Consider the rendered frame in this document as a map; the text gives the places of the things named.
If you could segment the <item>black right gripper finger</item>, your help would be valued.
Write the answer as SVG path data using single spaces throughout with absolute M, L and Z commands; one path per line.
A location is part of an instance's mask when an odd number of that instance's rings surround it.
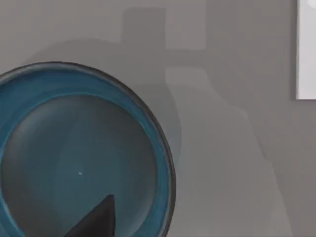
M 64 237 L 115 237 L 116 214 L 114 195 L 107 195 Z

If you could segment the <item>blue bowl with dark rim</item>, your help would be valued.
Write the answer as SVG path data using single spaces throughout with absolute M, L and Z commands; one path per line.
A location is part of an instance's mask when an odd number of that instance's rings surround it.
M 1 74 L 0 237 L 64 237 L 107 195 L 115 237 L 167 236 L 175 171 L 144 101 L 75 63 Z

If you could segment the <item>white sink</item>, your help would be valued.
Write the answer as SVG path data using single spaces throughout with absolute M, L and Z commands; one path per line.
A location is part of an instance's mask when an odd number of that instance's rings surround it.
M 316 0 L 297 0 L 296 99 L 316 100 Z

